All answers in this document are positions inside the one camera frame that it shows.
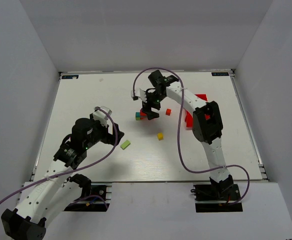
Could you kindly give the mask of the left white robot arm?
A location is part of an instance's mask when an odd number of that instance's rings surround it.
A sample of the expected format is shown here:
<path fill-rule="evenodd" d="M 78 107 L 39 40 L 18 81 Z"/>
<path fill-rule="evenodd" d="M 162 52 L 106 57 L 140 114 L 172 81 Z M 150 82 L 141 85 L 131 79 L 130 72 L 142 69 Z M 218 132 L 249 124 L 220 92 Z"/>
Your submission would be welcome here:
<path fill-rule="evenodd" d="M 77 173 L 88 150 L 97 143 L 116 147 L 124 133 L 112 123 L 112 133 L 106 118 L 79 118 L 75 121 L 46 171 L 45 177 L 33 185 L 33 190 L 13 210 L 1 215 L 4 232 L 14 240 L 41 240 L 52 220 L 73 201 L 93 197 L 92 181 Z"/>

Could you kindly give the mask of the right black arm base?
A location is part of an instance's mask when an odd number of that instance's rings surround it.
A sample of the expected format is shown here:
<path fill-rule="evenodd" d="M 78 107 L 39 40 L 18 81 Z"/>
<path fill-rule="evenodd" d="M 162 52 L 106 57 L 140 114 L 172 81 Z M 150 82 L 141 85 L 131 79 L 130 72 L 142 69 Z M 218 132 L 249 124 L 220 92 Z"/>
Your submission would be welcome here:
<path fill-rule="evenodd" d="M 210 184 L 196 184 L 190 190 L 194 195 L 196 213 L 243 212 L 239 187 L 234 184 L 223 196 L 217 196 Z"/>

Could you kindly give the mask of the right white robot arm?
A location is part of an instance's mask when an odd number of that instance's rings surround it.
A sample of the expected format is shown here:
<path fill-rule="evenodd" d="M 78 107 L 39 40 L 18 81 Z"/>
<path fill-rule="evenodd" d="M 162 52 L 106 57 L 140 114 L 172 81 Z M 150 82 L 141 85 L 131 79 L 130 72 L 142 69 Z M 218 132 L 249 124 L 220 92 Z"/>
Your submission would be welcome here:
<path fill-rule="evenodd" d="M 234 181 L 223 154 L 223 122 L 219 106 L 215 101 L 207 102 L 187 90 L 176 73 L 164 76 L 161 71 L 161 68 L 154 68 L 148 76 L 152 88 L 142 90 L 134 87 L 131 97 L 135 101 L 142 101 L 141 111 L 146 114 L 148 120 L 159 117 L 154 110 L 161 108 L 161 101 L 165 98 L 174 100 L 180 104 L 181 110 L 186 110 L 192 115 L 192 133 L 205 151 L 212 192 L 221 199 L 228 194 Z"/>

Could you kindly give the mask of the teal long wood block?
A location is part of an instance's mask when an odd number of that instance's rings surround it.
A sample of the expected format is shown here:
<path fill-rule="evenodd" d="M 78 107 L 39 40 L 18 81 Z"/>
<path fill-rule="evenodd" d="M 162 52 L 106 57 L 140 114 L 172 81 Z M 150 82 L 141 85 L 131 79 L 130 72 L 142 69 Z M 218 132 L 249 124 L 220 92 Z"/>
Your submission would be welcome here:
<path fill-rule="evenodd" d="M 135 117 L 136 117 L 136 118 L 140 118 L 140 117 L 141 117 L 141 114 L 140 114 L 139 112 L 136 112 L 136 113 L 135 113 Z"/>

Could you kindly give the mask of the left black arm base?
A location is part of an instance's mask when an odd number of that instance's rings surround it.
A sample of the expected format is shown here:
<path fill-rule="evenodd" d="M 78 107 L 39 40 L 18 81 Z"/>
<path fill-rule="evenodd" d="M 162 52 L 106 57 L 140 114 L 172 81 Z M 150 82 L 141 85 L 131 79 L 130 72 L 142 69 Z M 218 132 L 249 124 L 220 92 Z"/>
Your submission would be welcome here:
<path fill-rule="evenodd" d="M 65 212 L 107 212 L 112 198 L 111 183 L 92 183 L 90 196 L 70 203 Z"/>

